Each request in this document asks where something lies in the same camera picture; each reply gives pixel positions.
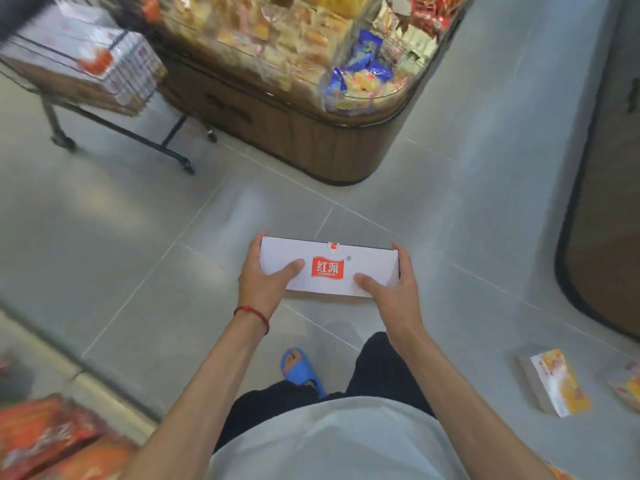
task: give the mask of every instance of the red and white sticker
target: red and white sticker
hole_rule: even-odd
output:
[[[333,261],[322,256],[314,257],[311,265],[312,278],[329,278],[330,280],[341,280],[344,278],[344,259]]]

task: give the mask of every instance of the white shirt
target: white shirt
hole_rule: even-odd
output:
[[[468,480],[440,423],[377,397],[348,397],[276,416],[230,441],[208,480]]]

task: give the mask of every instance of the person's right hand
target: person's right hand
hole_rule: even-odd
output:
[[[418,283],[413,275],[409,252],[397,244],[393,244],[393,249],[398,251],[400,265],[398,284],[392,287],[384,286],[362,273],[356,273],[353,279],[376,301],[380,318],[387,327],[389,341],[396,352],[403,355],[408,341],[417,337],[428,337],[428,335],[422,323]]]

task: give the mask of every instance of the forearm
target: forearm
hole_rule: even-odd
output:
[[[555,480],[426,333],[406,343],[404,360],[472,480]]]
[[[201,480],[240,382],[264,335],[238,313],[120,480]]]

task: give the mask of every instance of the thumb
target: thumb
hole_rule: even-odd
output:
[[[369,293],[374,299],[380,294],[380,291],[384,289],[379,282],[375,281],[371,276],[362,273],[356,273],[353,275],[353,280],[364,291]]]
[[[291,261],[288,265],[284,266],[281,270],[274,273],[273,275],[277,277],[278,281],[286,286],[293,278],[300,274],[300,271],[302,271],[302,268],[304,268],[304,266],[304,259],[296,259],[295,261]]]

